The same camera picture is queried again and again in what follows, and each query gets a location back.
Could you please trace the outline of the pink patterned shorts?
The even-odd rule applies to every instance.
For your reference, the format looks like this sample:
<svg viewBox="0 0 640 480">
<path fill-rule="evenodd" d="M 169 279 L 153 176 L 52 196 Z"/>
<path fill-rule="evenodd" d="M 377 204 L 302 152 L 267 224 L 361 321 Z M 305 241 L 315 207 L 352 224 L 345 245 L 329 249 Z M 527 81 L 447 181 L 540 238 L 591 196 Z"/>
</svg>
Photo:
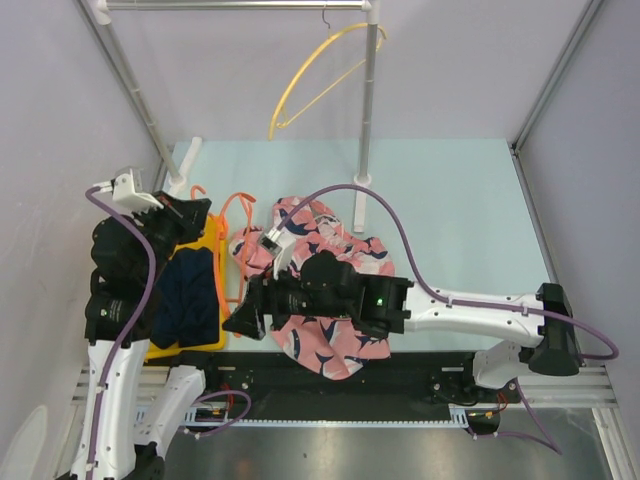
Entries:
<svg viewBox="0 0 640 480">
<path fill-rule="evenodd" d="M 231 237 L 229 254 L 247 278 L 261 273 L 271 263 L 270 255 L 258 246 L 263 231 L 261 226 L 251 226 Z M 333 253 L 361 274 L 395 274 L 391 255 L 379 238 L 351 235 L 337 215 L 319 200 L 297 212 L 285 231 L 296 238 L 289 264 L 294 276 L 299 275 L 306 260 L 321 251 Z M 270 335 L 290 359 L 334 381 L 345 380 L 368 362 L 391 355 L 388 341 L 365 335 L 347 320 L 329 317 L 292 316 Z"/>
</svg>

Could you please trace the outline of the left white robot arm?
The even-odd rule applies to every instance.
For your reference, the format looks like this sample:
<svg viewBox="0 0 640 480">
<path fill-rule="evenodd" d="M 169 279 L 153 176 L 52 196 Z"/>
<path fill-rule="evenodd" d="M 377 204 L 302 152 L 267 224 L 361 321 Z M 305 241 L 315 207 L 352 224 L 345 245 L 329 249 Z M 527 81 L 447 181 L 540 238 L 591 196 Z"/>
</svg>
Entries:
<svg viewBox="0 0 640 480">
<path fill-rule="evenodd" d="M 161 479 L 169 447 L 199 398 L 214 397 L 221 376 L 179 364 L 144 417 L 138 387 L 158 306 L 156 282 L 177 246 L 199 240 L 210 200 L 153 193 L 158 206 L 122 215 L 89 190 L 107 213 L 92 232 L 90 297 L 85 307 L 89 383 L 82 433 L 67 479 Z"/>
</svg>

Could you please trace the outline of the orange hanger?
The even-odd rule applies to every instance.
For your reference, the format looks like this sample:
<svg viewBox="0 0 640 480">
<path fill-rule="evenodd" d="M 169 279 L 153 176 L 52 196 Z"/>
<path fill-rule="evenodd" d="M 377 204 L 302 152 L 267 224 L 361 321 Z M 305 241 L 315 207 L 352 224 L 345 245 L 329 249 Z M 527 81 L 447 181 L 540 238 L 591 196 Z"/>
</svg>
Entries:
<svg viewBox="0 0 640 480">
<path fill-rule="evenodd" d="M 245 217 L 246 226 L 244 228 L 243 239 L 247 240 L 252 227 L 253 210 L 256 198 L 246 192 L 235 192 L 230 195 L 224 202 L 217 215 L 207 214 L 207 226 L 213 226 L 213 253 L 212 253 L 212 273 L 215 287 L 216 298 L 219 303 L 220 310 L 220 326 L 231 315 L 231 306 L 238 306 L 245 293 L 245 282 L 247 275 L 247 267 L 245 264 L 240 266 L 240 278 L 238 292 L 235 297 L 229 297 L 226 294 L 226 256 L 228 254 L 227 240 L 229 239 L 230 226 L 226 218 L 226 213 L 232 202 L 237 200 L 241 205 Z"/>
</svg>

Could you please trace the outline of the cream yellow hanger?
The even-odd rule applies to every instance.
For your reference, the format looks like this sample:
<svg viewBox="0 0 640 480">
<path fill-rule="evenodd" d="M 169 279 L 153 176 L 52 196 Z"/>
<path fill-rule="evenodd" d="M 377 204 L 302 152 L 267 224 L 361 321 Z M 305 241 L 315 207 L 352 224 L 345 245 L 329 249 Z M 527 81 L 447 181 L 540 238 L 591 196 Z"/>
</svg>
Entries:
<svg viewBox="0 0 640 480">
<path fill-rule="evenodd" d="M 326 38 L 309 54 L 293 74 L 271 114 L 267 128 L 269 141 L 273 141 L 279 131 L 286 130 L 296 123 L 300 117 L 356 73 L 364 74 L 364 118 L 366 121 L 370 119 L 378 53 L 388 40 L 388 33 L 381 23 L 381 2 L 365 1 L 365 6 L 365 20 L 340 29 L 329 27 Z M 345 39 L 356 34 L 361 34 L 365 40 L 362 58 L 349 67 L 343 67 L 331 74 L 321 74 L 320 68 L 328 65 L 331 54 Z M 314 95 L 309 97 L 305 103 L 300 103 L 296 95 L 303 86 L 311 85 L 310 77 L 313 74 L 319 74 L 321 79 L 326 81 L 326 84 L 320 87 L 320 82 L 316 81 Z"/>
</svg>

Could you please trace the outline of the navy blue shorts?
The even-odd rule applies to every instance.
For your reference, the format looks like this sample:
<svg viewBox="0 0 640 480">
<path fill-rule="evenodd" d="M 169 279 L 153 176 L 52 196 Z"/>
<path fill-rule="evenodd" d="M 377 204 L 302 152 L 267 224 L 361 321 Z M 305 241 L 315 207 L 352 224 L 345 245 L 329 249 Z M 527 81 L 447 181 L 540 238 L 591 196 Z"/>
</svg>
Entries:
<svg viewBox="0 0 640 480">
<path fill-rule="evenodd" d="M 195 347 L 220 340 L 219 302 L 209 249 L 179 249 L 164 268 L 156 288 L 160 304 L 151 341 L 158 348 L 168 349 L 174 344 Z"/>
</svg>

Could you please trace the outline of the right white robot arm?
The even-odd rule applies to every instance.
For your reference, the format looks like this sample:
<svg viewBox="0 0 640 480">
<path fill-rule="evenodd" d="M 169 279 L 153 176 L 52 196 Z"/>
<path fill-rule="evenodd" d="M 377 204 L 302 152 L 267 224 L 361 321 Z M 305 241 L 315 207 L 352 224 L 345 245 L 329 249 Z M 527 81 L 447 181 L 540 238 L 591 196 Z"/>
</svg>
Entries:
<svg viewBox="0 0 640 480">
<path fill-rule="evenodd" d="M 280 330 L 296 316 L 346 320 L 374 339 L 431 330 L 496 338 L 498 344 L 476 352 L 472 369 L 461 376 L 462 391 L 473 401 L 486 400 L 526 370 L 570 377 L 581 366 L 563 290 L 551 283 L 534 294 L 464 298 L 429 293 L 407 278 L 359 273 L 322 251 L 297 275 L 269 267 L 251 277 L 223 328 L 261 340 L 268 327 Z"/>
</svg>

